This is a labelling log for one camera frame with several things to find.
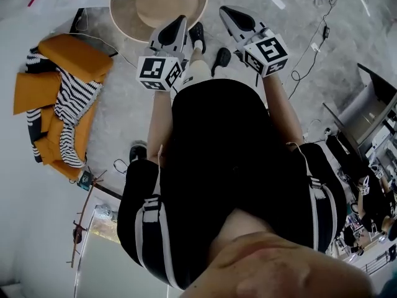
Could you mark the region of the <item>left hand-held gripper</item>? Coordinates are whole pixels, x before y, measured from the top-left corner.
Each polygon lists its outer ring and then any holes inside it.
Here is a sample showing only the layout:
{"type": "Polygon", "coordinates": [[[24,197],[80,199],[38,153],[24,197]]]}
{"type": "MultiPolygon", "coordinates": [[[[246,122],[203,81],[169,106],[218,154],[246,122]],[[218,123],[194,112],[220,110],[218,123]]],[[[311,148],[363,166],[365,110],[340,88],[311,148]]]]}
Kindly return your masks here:
{"type": "Polygon", "coordinates": [[[145,89],[170,92],[181,80],[188,62],[183,52],[186,32],[186,16],[179,16],[153,31],[144,55],[138,59],[136,72],[136,80],[145,89]]]}

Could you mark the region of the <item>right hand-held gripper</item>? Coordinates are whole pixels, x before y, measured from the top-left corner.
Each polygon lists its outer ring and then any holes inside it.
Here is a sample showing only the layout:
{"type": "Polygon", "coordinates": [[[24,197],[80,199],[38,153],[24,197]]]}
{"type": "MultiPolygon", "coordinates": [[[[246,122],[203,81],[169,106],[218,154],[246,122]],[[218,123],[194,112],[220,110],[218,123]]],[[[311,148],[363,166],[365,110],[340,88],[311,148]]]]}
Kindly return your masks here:
{"type": "Polygon", "coordinates": [[[262,78],[282,70],[288,48],[280,34],[267,28],[259,15],[240,6],[221,6],[220,18],[236,41],[239,60],[262,78]]]}

